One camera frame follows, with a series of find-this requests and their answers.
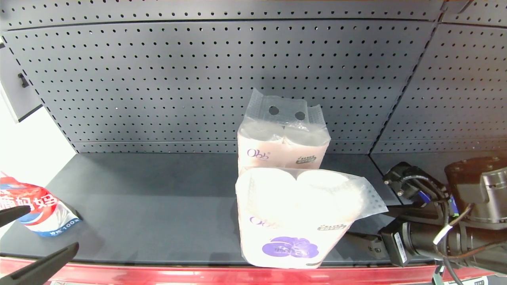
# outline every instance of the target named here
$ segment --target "gray shelf board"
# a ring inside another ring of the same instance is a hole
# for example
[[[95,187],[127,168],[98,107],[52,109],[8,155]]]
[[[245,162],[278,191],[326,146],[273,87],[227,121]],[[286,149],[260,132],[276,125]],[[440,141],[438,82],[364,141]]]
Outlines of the gray shelf board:
[[[366,155],[327,155],[322,168],[362,175],[386,204],[399,204]],[[240,251],[236,179],[234,154],[78,154],[47,188],[84,221],[52,238],[14,223],[0,241],[0,254],[38,258],[78,241],[75,261],[85,263],[247,265]],[[374,234],[390,220],[375,215],[351,231]],[[386,263],[343,239],[323,265]]]
[[[507,151],[474,151],[474,152],[442,152],[442,153],[397,153],[372,154],[371,158],[382,174],[387,173],[396,164],[405,161],[426,171],[443,184],[447,184],[444,172],[446,165],[463,159],[483,156],[506,156]]]

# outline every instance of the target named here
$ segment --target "store shelf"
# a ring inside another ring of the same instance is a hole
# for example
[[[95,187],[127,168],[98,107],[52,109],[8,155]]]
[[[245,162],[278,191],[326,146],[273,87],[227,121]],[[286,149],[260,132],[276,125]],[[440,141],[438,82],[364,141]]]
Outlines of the store shelf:
[[[31,261],[0,258],[0,274],[18,270]],[[290,270],[275,268],[181,268],[149,266],[104,266],[70,263],[51,279],[67,282],[110,285],[160,284],[338,284],[388,285],[429,282],[435,266],[349,267]],[[490,275],[476,268],[456,271],[462,279]],[[446,272],[444,280],[451,277]]]
[[[386,204],[399,204],[366,155],[328,155],[322,167],[364,176]],[[78,154],[47,188],[85,221],[46,238],[15,223],[1,239],[0,251],[38,258],[78,241],[75,261],[84,263],[247,265],[240,251],[236,179],[234,154]],[[388,222],[375,215],[351,230],[376,233]],[[386,263],[343,239],[323,265]]]

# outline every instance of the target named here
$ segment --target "perforated metal panel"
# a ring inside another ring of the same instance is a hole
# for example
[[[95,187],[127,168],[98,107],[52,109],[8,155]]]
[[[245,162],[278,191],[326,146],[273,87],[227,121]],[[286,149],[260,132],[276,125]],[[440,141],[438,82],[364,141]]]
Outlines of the perforated metal panel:
[[[255,87],[321,104],[329,151],[367,153],[431,29],[383,20],[133,22],[4,37],[81,152],[233,152]],[[163,141],[214,143],[144,144]]]
[[[507,146],[507,32],[438,27],[374,153]]]
[[[389,18],[435,20],[442,1],[1,0],[2,29],[115,21]]]
[[[458,12],[466,1],[447,2],[448,11],[444,22],[479,24],[488,26],[507,26],[507,2],[505,0],[474,1],[461,14]]]

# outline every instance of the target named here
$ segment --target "red and white package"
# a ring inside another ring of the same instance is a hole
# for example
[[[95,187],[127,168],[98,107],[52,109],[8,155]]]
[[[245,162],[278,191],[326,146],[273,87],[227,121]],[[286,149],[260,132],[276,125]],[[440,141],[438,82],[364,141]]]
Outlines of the red and white package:
[[[46,188],[0,177],[0,209],[30,206],[18,221],[40,236],[57,236],[80,222],[76,210],[65,205]]]

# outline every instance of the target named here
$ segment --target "toilet paper package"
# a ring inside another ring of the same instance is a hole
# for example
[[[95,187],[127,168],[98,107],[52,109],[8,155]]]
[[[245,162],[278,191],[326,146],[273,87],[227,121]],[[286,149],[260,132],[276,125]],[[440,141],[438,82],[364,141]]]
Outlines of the toilet paper package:
[[[23,205],[31,211],[18,221],[40,236],[57,236],[82,220],[76,210],[46,188],[0,177],[0,210]]]
[[[318,169],[331,137],[320,105],[253,90],[238,133],[238,169]]]
[[[358,219],[387,211],[364,178],[244,167],[236,182],[241,252],[260,267],[317,268]]]

